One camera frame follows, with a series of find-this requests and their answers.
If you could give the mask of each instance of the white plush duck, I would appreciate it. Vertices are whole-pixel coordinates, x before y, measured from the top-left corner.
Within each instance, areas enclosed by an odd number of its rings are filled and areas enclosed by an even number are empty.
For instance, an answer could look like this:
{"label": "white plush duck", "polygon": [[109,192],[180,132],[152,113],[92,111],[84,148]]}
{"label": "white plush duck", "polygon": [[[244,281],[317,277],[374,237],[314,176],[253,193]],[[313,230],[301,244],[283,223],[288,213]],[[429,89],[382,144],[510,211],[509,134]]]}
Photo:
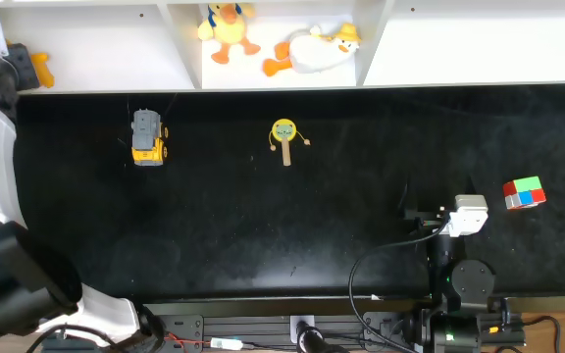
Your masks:
{"label": "white plush duck", "polygon": [[289,41],[277,44],[278,60],[267,59],[263,63],[263,72],[267,76],[285,69],[294,69],[301,74],[318,73],[354,56],[360,41],[353,24],[344,24],[333,37],[322,35],[315,25],[311,30],[295,32]]}

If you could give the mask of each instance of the blue scarf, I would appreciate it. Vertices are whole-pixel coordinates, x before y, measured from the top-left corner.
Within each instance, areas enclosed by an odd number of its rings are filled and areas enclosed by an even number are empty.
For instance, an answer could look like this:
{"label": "blue scarf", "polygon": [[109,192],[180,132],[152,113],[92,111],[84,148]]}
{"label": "blue scarf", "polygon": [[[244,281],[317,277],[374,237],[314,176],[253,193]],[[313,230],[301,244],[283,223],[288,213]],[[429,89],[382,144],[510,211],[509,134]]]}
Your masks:
{"label": "blue scarf", "polygon": [[[239,6],[239,4],[234,4],[235,7],[234,9],[236,10],[236,12],[238,14],[241,15],[241,7]],[[208,7],[208,23],[209,25],[211,25],[212,28],[215,28],[217,26],[217,24],[215,23],[215,21],[213,21],[213,15],[215,15],[215,13],[213,12],[213,10],[211,9],[211,7]]]}

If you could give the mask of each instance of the toy construction vehicle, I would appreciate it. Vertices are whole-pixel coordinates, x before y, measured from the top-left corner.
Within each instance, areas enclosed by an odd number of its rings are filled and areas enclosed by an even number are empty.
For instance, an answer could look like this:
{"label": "toy construction vehicle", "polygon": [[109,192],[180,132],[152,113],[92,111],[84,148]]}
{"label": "toy construction vehicle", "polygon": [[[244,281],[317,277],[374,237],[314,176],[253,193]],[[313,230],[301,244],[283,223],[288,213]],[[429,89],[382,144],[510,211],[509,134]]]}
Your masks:
{"label": "toy construction vehicle", "polygon": [[163,139],[169,129],[161,124],[161,116],[150,110],[134,112],[132,122],[132,157],[138,166],[162,166],[167,159],[167,146]]}

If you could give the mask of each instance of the blue square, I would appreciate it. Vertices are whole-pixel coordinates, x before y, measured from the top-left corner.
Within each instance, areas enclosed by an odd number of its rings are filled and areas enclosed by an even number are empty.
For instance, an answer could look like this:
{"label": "blue square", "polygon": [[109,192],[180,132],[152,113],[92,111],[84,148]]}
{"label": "blue square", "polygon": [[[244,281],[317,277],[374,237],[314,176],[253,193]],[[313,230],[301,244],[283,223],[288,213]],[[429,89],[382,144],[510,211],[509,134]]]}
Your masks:
{"label": "blue square", "polygon": [[531,195],[531,191],[518,192],[518,195],[520,195],[520,203],[523,204],[523,206],[534,203],[534,197]]}

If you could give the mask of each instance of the red cube face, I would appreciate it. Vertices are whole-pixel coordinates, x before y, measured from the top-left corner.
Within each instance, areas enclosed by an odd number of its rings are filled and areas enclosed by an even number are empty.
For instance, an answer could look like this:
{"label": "red cube face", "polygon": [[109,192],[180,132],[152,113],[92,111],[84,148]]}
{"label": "red cube face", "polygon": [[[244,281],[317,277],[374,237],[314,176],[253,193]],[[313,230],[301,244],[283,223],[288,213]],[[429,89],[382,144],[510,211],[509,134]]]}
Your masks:
{"label": "red cube face", "polygon": [[502,192],[505,194],[505,197],[517,194],[518,191],[516,191],[516,184],[513,181],[507,182],[502,185]]}
{"label": "red cube face", "polygon": [[546,195],[544,195],[544,190],[542,189],[531,190],[531,196],[533,196],[534,202],[539,203],[546,201]]}

